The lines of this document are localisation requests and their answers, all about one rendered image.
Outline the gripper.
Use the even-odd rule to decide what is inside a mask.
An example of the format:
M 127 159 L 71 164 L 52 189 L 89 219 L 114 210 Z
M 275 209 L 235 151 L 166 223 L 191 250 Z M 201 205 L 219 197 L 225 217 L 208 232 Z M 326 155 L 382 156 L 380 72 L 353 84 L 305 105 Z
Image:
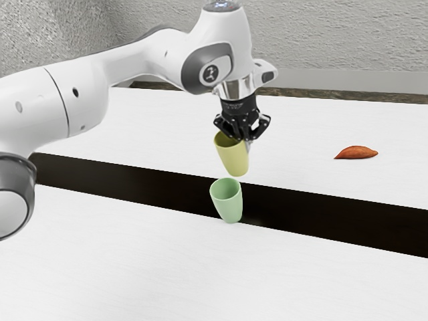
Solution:
M 220 99 L 220 101 L 222 111 L 216 115 L 214 125 L 226 137 L 244 140 L 249 154 L 251 140 L 257 140 L 266 131 L 271 117 L 260 112 L 255 94 L 241 100 Z

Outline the yellow-green cup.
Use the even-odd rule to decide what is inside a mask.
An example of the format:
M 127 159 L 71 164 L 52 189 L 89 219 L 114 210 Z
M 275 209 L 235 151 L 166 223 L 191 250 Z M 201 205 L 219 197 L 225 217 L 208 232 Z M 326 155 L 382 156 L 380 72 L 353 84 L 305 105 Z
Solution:
M 226 171 L 234 177 L 240 177 L 249 169 L 249 154 L 245 141 L 236 140 L 219 131 L 214 137 L 216 151 Z

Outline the light green cup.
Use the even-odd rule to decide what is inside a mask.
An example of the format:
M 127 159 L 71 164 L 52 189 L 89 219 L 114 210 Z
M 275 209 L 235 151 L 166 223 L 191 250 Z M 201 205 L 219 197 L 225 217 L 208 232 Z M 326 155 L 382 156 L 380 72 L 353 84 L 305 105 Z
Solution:
M 242 218 L 243 197 L 239 181 L 217 179 L 209 188 L 211 200 L 220 218 L 226 223 L 237 223 Z

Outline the orange sweet potato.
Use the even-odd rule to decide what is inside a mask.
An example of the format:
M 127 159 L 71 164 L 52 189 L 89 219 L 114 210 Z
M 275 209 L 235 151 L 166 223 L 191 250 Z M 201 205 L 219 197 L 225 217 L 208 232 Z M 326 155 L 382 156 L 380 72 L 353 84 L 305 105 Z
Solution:
M 379 153 L 367 146 L 349 146 L 341 150 L 334 159 L 366 159 L 377 156 Z

